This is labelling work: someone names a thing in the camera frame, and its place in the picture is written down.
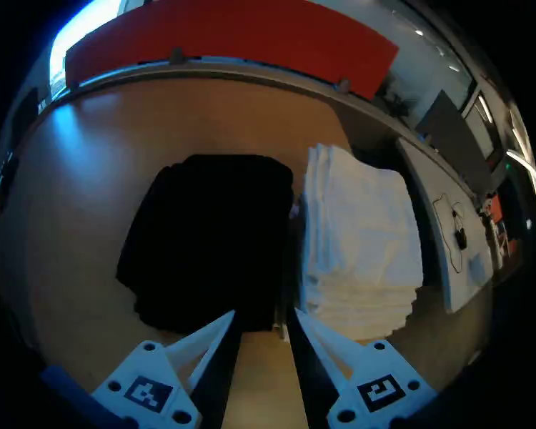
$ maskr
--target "red partition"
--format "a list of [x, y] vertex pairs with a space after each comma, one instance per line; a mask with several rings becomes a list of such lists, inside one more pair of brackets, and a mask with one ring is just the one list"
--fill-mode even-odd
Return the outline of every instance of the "red partition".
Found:
[[66, 55], [66, 81], [186, 56], [228, 56], [283, 66], [371, 99], [397, 46], [369, 27], [305, 0], [159, 0], [99, 27]]

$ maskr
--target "table surface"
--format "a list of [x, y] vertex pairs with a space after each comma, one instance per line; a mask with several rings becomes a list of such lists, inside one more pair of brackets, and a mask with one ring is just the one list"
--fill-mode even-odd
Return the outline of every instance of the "table surface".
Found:
[[[418, 184], [432, 224], [445, 308], [448, 312], [456, 312], [492, 277], [492, 258], [485, 227], [468, 195], [443, 169], [404, 139], [397, 141], [397, 147]], [[451, 205], [460, 216], [459, 222], [467, 236], [467, 248], [463, 251], [455, 239]]]
[[[0, 215], [0, 294], [46, 361], [91, 392], [141, 341], [179, 339], [142, 323], [134, 295], [115, 279], [154, 175], [194, 153], [263, 154], [292, 169], [298, 195], [307, 149], [318, 142], [349, 148], [329, 105], [244, 82], [159, 79], [63, 104], [22, 146]], [[440, 286], [425, 285], [407, 326], [389, 338], [437, 390], [484, 341], [492, 296], [483, 292], [448, 315]], [[307, 427], [292, 350], [275, 332], [248, 332], [223, 426], [275, 425]]]

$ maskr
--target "white board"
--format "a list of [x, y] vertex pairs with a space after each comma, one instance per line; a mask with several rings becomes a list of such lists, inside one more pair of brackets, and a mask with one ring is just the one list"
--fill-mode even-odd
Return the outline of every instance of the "white board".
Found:
[[[492, 258], [485, 227], [465, 191], [436, 162], [404, 139], [399, 139], [397, 146], [417, 183], [432, 226], [445, 308], [448, 312], [456, 312], [492, 277]], [[467, 236], [467, 248], [463, 251], [455, 239], [455, 221], [449, 204], [441, 200], [433, 206], [433, 202], [444, 194], [462, 218], [460, 222]]]

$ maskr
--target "folded black cloth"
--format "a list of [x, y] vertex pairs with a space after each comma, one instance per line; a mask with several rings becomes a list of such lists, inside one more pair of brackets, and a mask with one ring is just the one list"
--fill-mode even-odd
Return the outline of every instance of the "folded black cloth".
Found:
[[235, 309], [245, 330], [271, 329], [292, 179], [257, 155], [194, 155], [163, 168], [117, 265], [140, 318], [190, 333]]

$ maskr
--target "folded white cloth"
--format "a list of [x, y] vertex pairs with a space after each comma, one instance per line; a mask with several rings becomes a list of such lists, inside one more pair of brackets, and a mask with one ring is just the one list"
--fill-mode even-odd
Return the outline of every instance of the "folded white cloth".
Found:
[[318, 144], [309, 149], [304, 203], [303, 310], [354, 340], [404, 326], [422, 263], [401, 175]]

